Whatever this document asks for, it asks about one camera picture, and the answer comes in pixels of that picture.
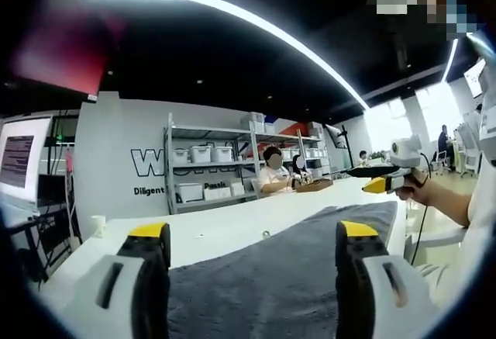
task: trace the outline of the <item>window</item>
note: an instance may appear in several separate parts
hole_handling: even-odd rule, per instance
[[[453,131],[463,122],[463,118],[450,86],[445,82],[438,83],[415,94],[422,109],[429,141],[437,141],[443,124],[448,127],[448,135],[453,137]]]
[[[365,123],[374,151],[389,150],[394,139],[412,135],[405,106],[400,99],[375,106],[366,111]]]

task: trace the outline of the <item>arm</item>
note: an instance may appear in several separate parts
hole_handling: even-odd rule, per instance
[[[428,183],[430,193],[426,204],[437,208],[462,227],[468,227],[468,205],[472,195],[455,193],[431,180]]]
[[[414,170],[413,174],[419,182],[424,182],[427,178],[425,173],[418,170]],[[470,221],[468,220],[468,205],[472,195],[453,192],[430,178],[427,179],[427,182],[421,188],[415,186],[415,184],[407,179],[405,180],[405,187],[396,191],[400,199],[411,198],[423,205],[435,207],[462,227],[468,227],[470,225]]]
[[[262,186],[261,191],[263,194],[271,194],[280,191],[288,186],[291,186],[291,179],[282,182],[273,182],[272,184],[265,184]]]

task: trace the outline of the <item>white table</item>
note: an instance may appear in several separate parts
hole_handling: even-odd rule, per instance
[[[363,205],[398,201],[387,250],[403,255],[406,235],[406,205],[395,195],[370,194],[361,190],[368,179],[347,178],[320,192],[288,193],[238,205],[160,217],[111,220],[104,237],[84,242],[52,275],[42,289],[49,305],[63,309],[71,301],[74,283],[106,254],[116,254],[129,232],[137,226],[170,224],[171,267],[217,258],[262,240],[268,230],[276,234],[328,206]]]

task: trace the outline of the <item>gray cloth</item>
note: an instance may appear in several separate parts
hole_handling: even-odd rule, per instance
[[[170,337],[331,338],[337,222],[368,224],[386,241],[396,209],[329,207],[242,250],[170,270]]]

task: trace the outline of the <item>wooden tray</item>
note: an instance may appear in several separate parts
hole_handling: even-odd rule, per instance
[[[297,193],[318,192],[320,190],[328,188],[332,184],[334,184],[334,182],[332,180],[324,178],[324,179],[316,180],[312,184],[300,186],[300,187],[296,188],[295,190]]]

